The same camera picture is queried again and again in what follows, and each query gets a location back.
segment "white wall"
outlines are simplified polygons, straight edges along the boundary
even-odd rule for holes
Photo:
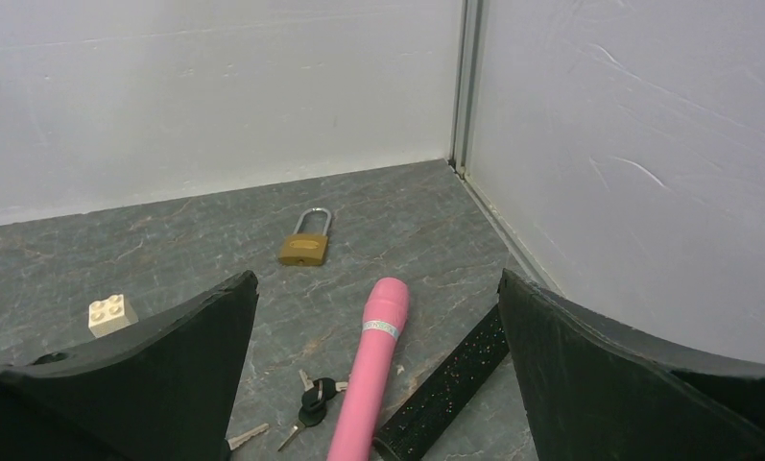
[[[445,157],[460,2],[0,1],[0,224]]]
[[[765,0],[487,3],[473,182],[572,300],[765,362]]]

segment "gray floor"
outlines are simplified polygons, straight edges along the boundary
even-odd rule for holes
[[[335,214],[326,264],[278,265],[310,206]],[[90,341],[87,306],[111,293],[142,318],[249,268],[261,299],[228,434],[271,429],[235,459],[324,459],[339,397],[326,421],[276,452],[297,415],[298,369],[347,377],[374,282],[403,279],[412,297],[384,421],[494,305],[503,267],[519,270],[440,160],[5,226],[0,363]],[[509,359],[425,459],[459,457],[537,459]]]

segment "white lego brick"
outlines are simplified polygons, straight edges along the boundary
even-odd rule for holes
[[[88,307],[88,329],[100,338],[139,321],[125,295],[111,295]]]

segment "padlock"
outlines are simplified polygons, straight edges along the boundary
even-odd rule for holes
[[[303,229],[306,216],[311,213],[324,213],[323,233],[298,233]],[[277,260],[286,266],[320,266],[325,261],[325,248],[328,246],[328,228],[331,227],[331,211],[325,208],[309,208],[301,214],[295,233],[286,237]]]

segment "black glitter stick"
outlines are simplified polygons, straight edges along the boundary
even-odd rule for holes
[[[376,431],[373,446],[382,458],[421,459],[508,353],[496,305]]]

